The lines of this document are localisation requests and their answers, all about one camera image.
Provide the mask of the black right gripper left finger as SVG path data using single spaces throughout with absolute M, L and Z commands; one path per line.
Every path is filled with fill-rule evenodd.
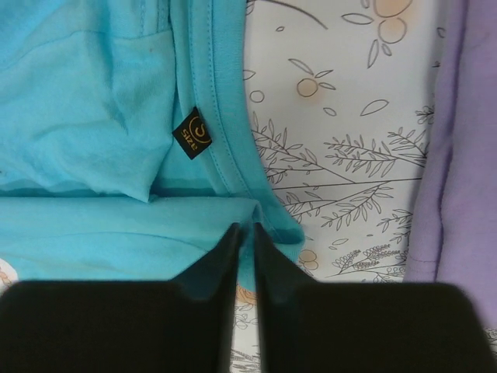
M 1 297 L 3 372 L 227 372 L 240 227 L 169 281 L 21 281 Z

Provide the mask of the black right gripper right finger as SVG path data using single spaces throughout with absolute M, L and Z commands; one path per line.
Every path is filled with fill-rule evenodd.
M 325 283 L 255 226 L 264 372 L 494 372 L 471 302 L 447 284 Z

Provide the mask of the teal t shirt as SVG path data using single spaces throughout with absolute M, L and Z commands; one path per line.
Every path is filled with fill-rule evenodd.
M 166 280 L 233 223 L 295 260 L 242 81 L 243 1 L 1 3 L 1 286 Z

